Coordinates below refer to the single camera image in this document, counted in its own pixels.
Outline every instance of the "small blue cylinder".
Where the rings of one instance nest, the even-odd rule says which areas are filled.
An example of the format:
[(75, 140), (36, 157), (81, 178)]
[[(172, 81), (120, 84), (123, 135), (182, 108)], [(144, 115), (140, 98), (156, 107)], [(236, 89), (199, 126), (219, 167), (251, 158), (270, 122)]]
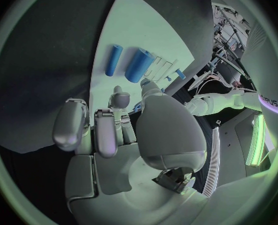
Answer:
[(155, 57), (149, 51), (139, 48), (127, 67), (124, 76), (130, 82), (138, 83), (154, 60)]
[(112, 77), (114, 74), (114, 71), (116, 69), (118, 60), (120, 55), (122, 54), (123, 51), (123, 47), (119, 46), (119, 45), (113, 45), (112, 51), (111, 51), (111, 55), (105, 70), (105, 74), (109, 77)]
[(177, 69), (175, 72), (178, 74), (178, 76), (179, 76), (182, 80), (184, 80), (184, 79), (186, 78), (186, 76), (184, 75), (184, 73), (181, 72), (180, 69)]

